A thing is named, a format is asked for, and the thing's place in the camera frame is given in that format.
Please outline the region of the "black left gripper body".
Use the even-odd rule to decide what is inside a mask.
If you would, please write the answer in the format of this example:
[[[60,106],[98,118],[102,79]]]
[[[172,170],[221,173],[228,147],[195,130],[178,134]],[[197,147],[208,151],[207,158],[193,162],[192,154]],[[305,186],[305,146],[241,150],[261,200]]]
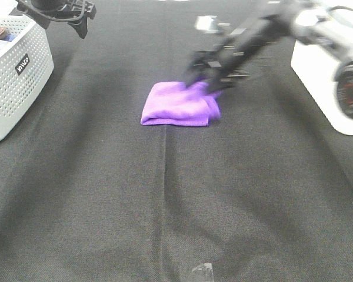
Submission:
[[[83,18],[94,19],[95,4],[89,1],[22,1],[18,0],[17,10],[35,21],[75,22]]]

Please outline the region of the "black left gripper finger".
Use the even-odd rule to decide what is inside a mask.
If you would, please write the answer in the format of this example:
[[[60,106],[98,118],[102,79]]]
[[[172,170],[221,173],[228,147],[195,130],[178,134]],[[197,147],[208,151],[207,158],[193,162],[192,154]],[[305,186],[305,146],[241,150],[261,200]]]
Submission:
[[[88,33],[87,17],[82,17],[76,21],[68,22],[68,25],[76,31],[81,39],[85,39]]]

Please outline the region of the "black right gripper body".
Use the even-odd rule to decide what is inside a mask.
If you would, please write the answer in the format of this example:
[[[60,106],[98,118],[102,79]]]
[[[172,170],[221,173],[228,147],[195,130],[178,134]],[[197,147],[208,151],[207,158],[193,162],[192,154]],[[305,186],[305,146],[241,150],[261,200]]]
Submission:
[[[196,51],[188,67],[204,66],[205,80],[215,77],[242,78],[245,75],[238,68],[279,37],[278,17],[249,18],[233,31],[226,28],[224,33],[212,35],[220,36],[222,42],[211,51]]]

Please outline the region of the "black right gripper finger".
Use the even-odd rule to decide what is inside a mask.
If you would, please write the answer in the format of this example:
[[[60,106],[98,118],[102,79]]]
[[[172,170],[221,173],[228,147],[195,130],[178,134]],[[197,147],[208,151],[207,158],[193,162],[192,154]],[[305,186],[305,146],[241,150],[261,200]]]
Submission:
[[[206,68],[204,66],[190,66],[187,68],[183,75],[183,82],[186,88],[189,88],[197,82],[201,82],[206,79],[205,74]]]
[[[210,78],[206,80],[206,83],[208,84],[206,92],[211,94],[215,92],[222,91],[227,88],[231,88],[234,85],[234,80],[232,78]]]

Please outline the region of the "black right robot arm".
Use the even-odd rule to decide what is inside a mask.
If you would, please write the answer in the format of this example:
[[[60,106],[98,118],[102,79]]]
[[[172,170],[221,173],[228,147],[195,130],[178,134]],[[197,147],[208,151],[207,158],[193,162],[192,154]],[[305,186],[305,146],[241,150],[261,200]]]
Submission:
[[[353,119],[353,25],[332,16],[339,6],[324,7],[315,1],[261,1],[261,11],[233,31],[216,16],[199,16],[195,29],[217,34],[222,42],[211,51],[196,51],[184,84],[205,81],[208,93],[233,86],[233,79],[247,76],[240,70],[263,47],[281,37],[304,45],[317,45],[339,61],[334,73],[336,99],[342,113]]]

